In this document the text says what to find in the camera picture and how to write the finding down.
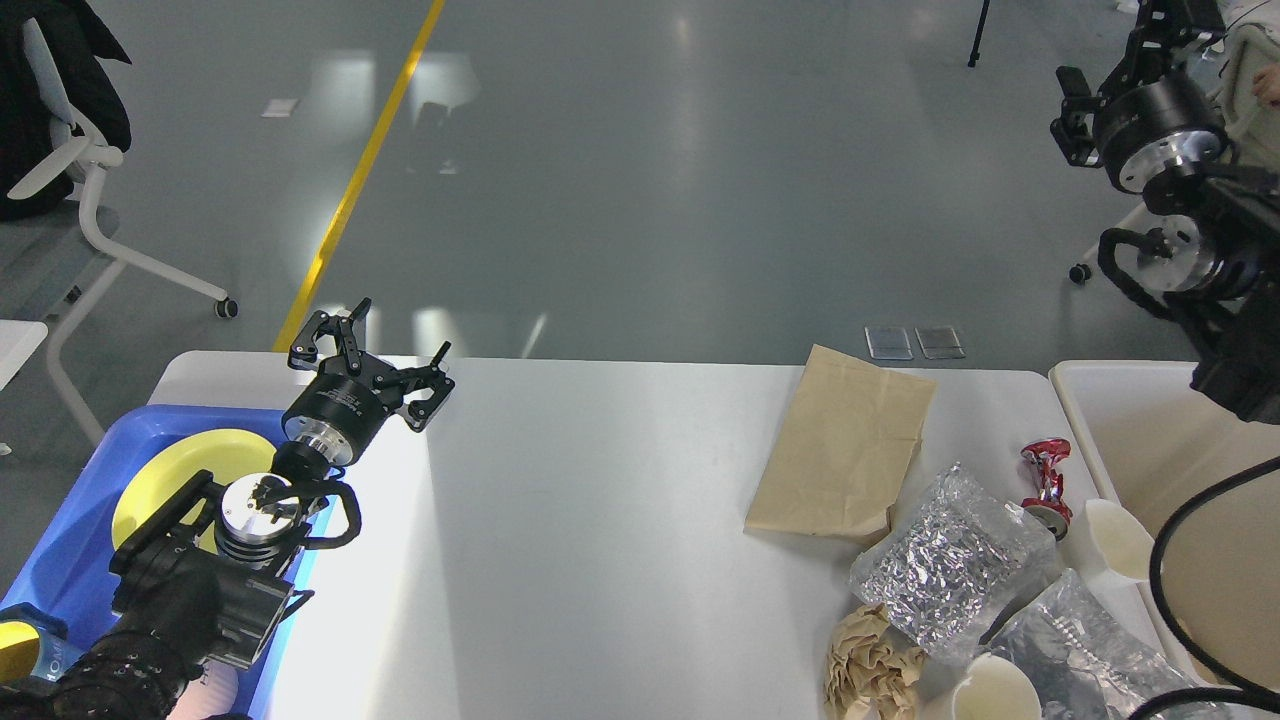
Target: yellow floor line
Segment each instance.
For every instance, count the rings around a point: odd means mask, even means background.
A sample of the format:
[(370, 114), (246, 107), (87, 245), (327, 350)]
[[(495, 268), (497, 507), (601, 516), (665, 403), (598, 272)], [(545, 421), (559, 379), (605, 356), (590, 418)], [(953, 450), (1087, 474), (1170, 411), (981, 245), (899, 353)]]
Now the yellow floor line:
[(444, 0), (434, 0), (431, 3), (431, 10), (426, 14), (426, 20), (422, 22), (422, 29), (417, 32), (417, 38), (413, 40), (413, 47), (408, 51), (408, 58), (404, 58), (404, 65), (401, 68), (399, 77), (396, 78), (396, 86), (392, 87), (392, 94), (387, 99), (387, 104), (383, 105), (383, 114), (379, 115), (378, 124), (374, 126), (374, 133), (369, 136), (369, 143), (365, 145), (365, 152), (360, 156), (360, 163), (356, 164), (356, 172), (347, 183), (347, 192), (343, 193), (342, 200), (338, 202), (338, 209), (334, 210), (333, 218), (329, 220), (329, 228), (324, 233), (320, 250), (316, 251), (316, 256), (311, 260), (311, 268), (307, 270), (307, 277), (302, 281), (302, 287), (298, 288), (298, 295), (293, 299), (289, 314), (284, 318), (280, 334), (275, 337), (275, 345), (271, 347), (275, 352), (289, 350), (289, 343), (293, 342), (298, 329), (302, 327), (302, 322), (311, 310), (311, 304), (315, 302), (320, 279), (324, 278), (329, 260), (333, 259), (333, 254), (338, 249), (342, 232), (347, 229), (347, 220), (351, 219), (351, 213), (356, 209), (356, 201), (360, 200), (360, 193), (365, 190), (365, 181), (369, 179), (369, 172), (374, 168), (374, 160), (378, 159), (378, 152), (383, 149), (387, 132), (392, 127), (392, 120), (396, 119), (396, 111), (399, 109), (401, 100), (404, 99), (408, 81), (413, 77), (417, 61), (422, 56), (422, 49), (426, 47), (426, 41), (431, 38), (431, 32), (435, 31), (435, 23), (440, 18), (443, 9)]

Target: chair wheel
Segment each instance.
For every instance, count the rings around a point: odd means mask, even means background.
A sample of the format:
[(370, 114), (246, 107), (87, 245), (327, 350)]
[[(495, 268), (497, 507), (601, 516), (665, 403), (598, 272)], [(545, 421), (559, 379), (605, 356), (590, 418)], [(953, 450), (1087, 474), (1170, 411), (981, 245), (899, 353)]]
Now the chair wheel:
[(224, 297), (214, 304), (214, 313), (216, 313), (219, 318), (230, 319), (239, 315), (239, 305), (230, 297)]
[(1066, 277), (1075, 284), (1083, 286), (1089, 282), (1089, 278), (1093, 277), (1093, 268), (1085, 265), (1084, 263), (1076, 263), (1075, 265), (1071, 265), (1070, 270), (1066, 272)]

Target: plastic bag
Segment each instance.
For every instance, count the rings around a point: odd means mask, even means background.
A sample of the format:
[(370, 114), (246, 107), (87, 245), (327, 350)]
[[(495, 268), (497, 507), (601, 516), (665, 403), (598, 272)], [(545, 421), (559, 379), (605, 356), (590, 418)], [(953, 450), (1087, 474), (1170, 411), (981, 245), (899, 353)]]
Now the plastic bag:
[(858, 557), (850, 587), (863, 602), (883, 602), (890, 621), (931, 657), (964, 665), (1001, 611), (1056, 571), (1044, 525), (991, 497), (957, 464)]
[[(1066, 570), (991, 639), (1039, 693), (1044, 720), (1124, 720), (1157, 694), (1194, 687), (1162, 655), (1133, 637)], [(1221, 705), (1164, 711), (1165, 720), (1229, 720)]]

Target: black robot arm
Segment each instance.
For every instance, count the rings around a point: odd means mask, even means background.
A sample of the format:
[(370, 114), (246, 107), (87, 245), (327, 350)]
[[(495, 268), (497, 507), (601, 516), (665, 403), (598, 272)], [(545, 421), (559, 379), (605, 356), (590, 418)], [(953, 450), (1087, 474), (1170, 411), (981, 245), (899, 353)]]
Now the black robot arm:
[[(220, 484), (207, 470), (187, 479), (111, 557), (120, 577), (111, 609), (120, 620), (56, 684), (0, 687), (0, 720), (160, 720), (173, 708), (200, 664), (212, 659), (247, 669), (276, 626), (312, 592), (285, 573), (305, 550), (328, 550), (360, 534), (356, 493), (342, 469), (356, 462), (392, 414), (421, 432), (454, 383), (440, 363), (397, 369), (360, 350), (351, 315), (316, 313), (289, 352), (289, 366), (311, 365), (316, 342), (332, 336), (338, 354), (319, 364), (316, 378), (283, 414), (288, 438), (270, 473)], [(410, 400), (417, 391), (431, 391)], [(347, 529), (315, 537), (311, 519), (329, 498), (342, 503)], [(183, 523), (198, 510), (192, 523)], [(212, 525), (218, 553), (197, 538)]]
[[(1142, 0), (1097, 94), (1078, 68), (1057, 69), (1064, 97), (1050, 132), (1069, 164), (1106, 168), (1162, 218), (1146, 232), (1103, 232), (1098, 268), (1183, 329), (1199, 356), (1192, 387), (1242, 420), (1280, 424), (1280, 183), (1224, 163), (1231, 141), (1185, 73), (1187, 56), (1224, 35), (1213, 0)], [(1133, 274), (1120, 246), (1137, 249)]]

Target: blue tray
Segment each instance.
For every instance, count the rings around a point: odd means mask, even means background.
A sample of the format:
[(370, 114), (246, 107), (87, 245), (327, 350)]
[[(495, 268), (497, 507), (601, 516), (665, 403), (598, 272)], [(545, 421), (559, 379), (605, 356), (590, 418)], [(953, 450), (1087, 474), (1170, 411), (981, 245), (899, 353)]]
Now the blue tray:
[[(161, 450), (218, 428), (250, 430), (275, 446), (285, 439), (279, 410), (148, 405), (120, 418), (97, 446), (0, 607), (29, 602), (65, 620), (72, 644), (88, 650), (116, 621), (111, 597), (119, 578), (108, 571), (108, 564), (114, 552), (111, 516), (120, 493), (142, 465)], [(294, 564), (293, 580), (298, 584), (310, 570), (310, 555), (305, 553), (302, 562)], [(282, 626), (282, 633), (287, 633), (287, 625)], [(274, 667), (264, 673), (270, 665), (260, 660), (241, 673), (234, 712), (248, 711), (259, 684), (264, 689), (270, 687)]]

